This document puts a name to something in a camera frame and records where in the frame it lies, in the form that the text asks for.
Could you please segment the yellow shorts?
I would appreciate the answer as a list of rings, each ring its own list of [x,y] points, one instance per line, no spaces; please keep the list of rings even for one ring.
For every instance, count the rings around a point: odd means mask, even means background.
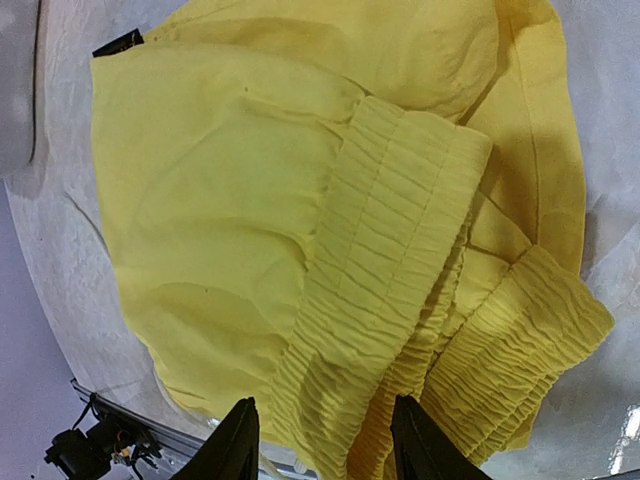
[[[191,1],[91,74],[126,324],[323,479],[396,477],[401,395],[470,478],[613,329],[547,1]]]

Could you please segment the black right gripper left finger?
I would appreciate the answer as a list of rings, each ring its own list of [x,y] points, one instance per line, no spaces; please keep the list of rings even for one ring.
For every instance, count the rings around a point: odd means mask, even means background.
[[[193,458],[193,479],[257,479],[259,416],[253,397],[239,400]]]

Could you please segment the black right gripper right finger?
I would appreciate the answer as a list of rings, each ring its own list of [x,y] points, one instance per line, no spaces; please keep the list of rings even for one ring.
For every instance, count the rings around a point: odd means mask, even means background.
[[[398,479],[490,480],[456,448],[414,397],[396,397],[390,430]]]

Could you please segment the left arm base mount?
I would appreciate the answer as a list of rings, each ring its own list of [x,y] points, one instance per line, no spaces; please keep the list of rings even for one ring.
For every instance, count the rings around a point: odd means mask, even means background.
[[[52,439],[44,462],[68,479],[101,479],[116,464],[140,479],[138,463],[156,468],[161,457],[161,447],[146,425],[92,393],[73,426]]]

